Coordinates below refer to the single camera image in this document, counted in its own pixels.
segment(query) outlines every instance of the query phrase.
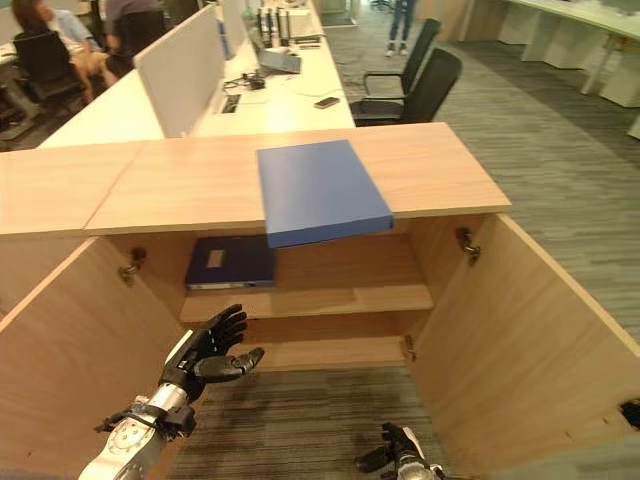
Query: person's legs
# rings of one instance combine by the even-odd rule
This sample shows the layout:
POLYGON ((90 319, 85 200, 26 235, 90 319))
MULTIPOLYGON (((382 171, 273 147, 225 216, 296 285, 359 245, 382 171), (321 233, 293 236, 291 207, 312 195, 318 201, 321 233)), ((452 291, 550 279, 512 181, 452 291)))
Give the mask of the person's legs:
POLYGON ((402 30, 402 43, 400 44, 400 55, 407 54, 407 39, 409 38, 409 30, 413 24, 413 12, 416 8, 417 0, 406 0, 406 8, 404 12, 404 26, 402 30))
POLYGON ((390 57, 395 52, 395 40, 398 35, 398 26, 400 25, 400 17, 402 16, 402 5, 405 0, 396 0, 395 8, 393 9, 393 21, 391 22, 391 32, 389 32, 389 46, 387 48, 387 57, 390 57))
POLYGON ((109 55, 104 52, 91 52, 87 64, 87 72, 90 77, 102 74, 102 64, 107 60, 107 57, 109 55))
POLYGON ((116 82, 133 70, 133 62, 130 58, 122 55, 109 55, 102 63, 102 76, 109 87, 113 87, 116 82))
POLYGON ((85 103, 88 105, 93 101, 93 86, 89 81, 86 57, 83 54, 74 55, 71 57, 71 63, 76 69, 78 78, 85 86, 83 96, 85 103))
POLYGON ((102 78, 104 78, 107 87, 113 87, 118 81, 118 77, 116 77, 107 67, 106 60, 102 62, 102 78))

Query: person sitting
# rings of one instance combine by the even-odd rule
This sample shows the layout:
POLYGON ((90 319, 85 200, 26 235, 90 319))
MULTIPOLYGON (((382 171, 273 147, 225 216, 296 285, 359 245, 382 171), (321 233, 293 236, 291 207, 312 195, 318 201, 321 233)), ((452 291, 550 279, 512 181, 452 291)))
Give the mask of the person sitting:
POLYGON ((122 42, 117 32, 116 23, 128 13, 148 12, 157 9, 158 2, 156 0, 107 0, 104 30, 107 34, 107 45, 111 49, 111 55, 104 63, 102 76, 110 87, 133 70, 131 59, 121 54, 122 42))
POLYGON ((84 84, 84 99, 94 98, 89 77, 100 75, 107 54, 93 39, 78 17, 67 10, 52 9, 44 0, 13 0, 13 15, 22 27, 22 36, 37 36, 48 30, 58 32, 60 40, 71 56, 78 78, 84 84))

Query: black office chair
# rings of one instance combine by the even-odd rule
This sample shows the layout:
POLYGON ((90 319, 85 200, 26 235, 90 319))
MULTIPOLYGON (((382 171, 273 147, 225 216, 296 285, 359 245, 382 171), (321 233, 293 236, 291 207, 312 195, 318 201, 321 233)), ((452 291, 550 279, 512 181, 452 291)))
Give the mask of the black office chair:
POLYGON ((462 62, 458 57, 440 48, 434 49, 404 103, 365 97, 349 105, 356 126, 430 122, 461 71, 462 62))
POLYGON ((36 36, 21 33, 13 44, 18 54, 20 78, 16 81, 25 95, 45 108, 65 108, 84 91, 71 64, 69 52, 57 32, 36 36))
POLYGON ((133 58, 165 33, 162 10, 127 13, 116 22, 120 37, 120 54, 133 58))
POLYGON ((413 83, 415 82, 416 76, 420 71, 420 67, 423 65, 424 60, 427 56, 427 52, 429 51, 429 47, 431 46, 431 42, 433 39, 440 33, 440 29, 442 24, 434 20, 433 18, 427 19, 422 25, 422 30, 420 30, 420 35, 418 35, 418 39, 416 40, 416 44, 413 46, 413 50, 411 50, 411 55, 407 59, 407 63, 404 66, 404 70, 402 72, 398 71, 390 71, 390 70, 376 70, 366 72, 364 77, 362 78, 362 83, 364 84, 364 88, 367 91, 367 96, 373 95, 369 90, 369 85, 367 84, 367 79, 371 77, 399 77, 400 85, 402 86, 402 94, 397 96, 398 100, 403 99, 409 94, 413 83))
POLYGON ((26 118, 25 111, 11 98, 7 87, 0 85, 0 151, 9 149, 3 132, 15 129, 26 118))
POLYGON ((120 48, 111 52, 107 68, 118 78, 133 70, 133 57, 167 32, 162 10, 127 13, 116 21, 120 48))
POLYGON ((200 9, 198 0, 164 0, 171 23, 179 25, 200 9))

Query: wooden countertop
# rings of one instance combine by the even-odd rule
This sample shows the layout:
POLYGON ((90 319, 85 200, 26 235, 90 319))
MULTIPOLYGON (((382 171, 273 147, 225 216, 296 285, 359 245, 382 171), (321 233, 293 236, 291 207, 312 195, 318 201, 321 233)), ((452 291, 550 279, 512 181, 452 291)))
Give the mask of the wooden countertop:
POLYGON ((396 218, 504 211, 444 123, 187 138, 0 155, 0 234, 264 225, 256 150, 348 139, 396 218))

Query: cabinet door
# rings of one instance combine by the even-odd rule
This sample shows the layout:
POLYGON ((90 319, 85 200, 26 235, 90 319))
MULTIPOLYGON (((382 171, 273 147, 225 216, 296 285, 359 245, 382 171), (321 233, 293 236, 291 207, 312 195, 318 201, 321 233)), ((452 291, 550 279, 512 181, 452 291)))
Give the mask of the cabinet door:
POLYGON ((98 423, 155 389, 182 329, 127 259, 90 238, 0 322, 0 465, 77 476, 98 423))
POLYGON ((410 368, 457 473, 633 431, 638 344, 513 220, 488 216, 414 341, 410 368))

